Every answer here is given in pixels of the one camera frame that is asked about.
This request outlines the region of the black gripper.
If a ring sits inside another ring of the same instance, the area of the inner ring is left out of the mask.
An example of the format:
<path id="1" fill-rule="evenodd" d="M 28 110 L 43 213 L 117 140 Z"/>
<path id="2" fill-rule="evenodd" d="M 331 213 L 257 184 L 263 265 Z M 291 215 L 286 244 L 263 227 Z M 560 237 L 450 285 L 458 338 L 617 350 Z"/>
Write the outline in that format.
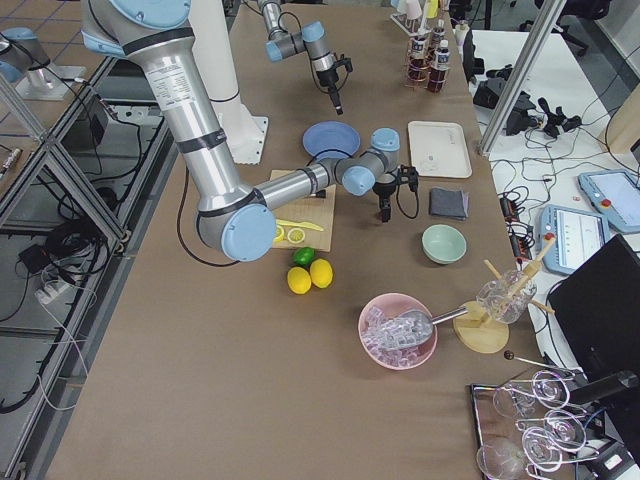
<path id="1" fill-rule="evenodd" d="M 334 106 L 337 115 L 344 113 L 340 95 L 339 95 L 339 75 L 337 69 L 339 68 L 338 62 L 333 62 L 331 65 L 328 63 L 315 63 L 315 74 L 319 81 L 319 88 L 323 93 L 329 95 L 329 98 Z"/>
<path id="2" fill-rule="evenodd" d="M 397 190 L 397 178 L 393 173 L 385 173 L 379 177 L 373 186 L 372 191 L 378 197 L 380 207 L 377 218 L 380 222 L 388 222 L 391 218 L 390 197 Z"/>

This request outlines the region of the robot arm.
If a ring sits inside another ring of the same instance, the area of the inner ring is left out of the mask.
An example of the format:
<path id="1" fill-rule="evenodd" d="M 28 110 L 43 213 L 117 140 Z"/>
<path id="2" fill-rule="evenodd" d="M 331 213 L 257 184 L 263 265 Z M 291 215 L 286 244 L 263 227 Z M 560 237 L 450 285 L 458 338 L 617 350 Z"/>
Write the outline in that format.
<path id="1" fill-rule="evenodd" d="M 256 187 L 244 183 L 196 66 L 190 9 L 188 1 L 84 1 L 82 34 L 88 49 L 144 72 L 200 194 L 204 244 L 234 261 L 256 260 L 272 246 L 274 209 L 334 183 L 362 196 L 398 170 L 399 135 L 381 128 L 356 158 L 324 158 Z"/>
<path id="2" fill-rule="evenodd" d="M 342 115 L 340 90 L 353 71 L 352 61 L 338 56 L 329 46 L 320 21 L 302 25 L 291 12 L 283 11 L 282 1 L 257 1 L 268 34 L 265 50 L 271 62 L 279 62 L 304 53 L 308 57 L 316 88 L 326 94 L 337 115 Z"/>

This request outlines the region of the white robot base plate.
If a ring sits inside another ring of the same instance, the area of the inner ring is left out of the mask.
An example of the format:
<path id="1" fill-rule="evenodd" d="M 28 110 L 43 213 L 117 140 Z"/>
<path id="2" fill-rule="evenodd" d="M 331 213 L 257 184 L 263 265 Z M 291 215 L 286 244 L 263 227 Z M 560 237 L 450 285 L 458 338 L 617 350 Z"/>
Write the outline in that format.
<path id="1" fill-rule="evenodd" d="M 232 158 L 239 165 L 257 165 L 264 150 L 269 119 L 265 116 L 241 116 L 239 120 L 220 117 Z"/>

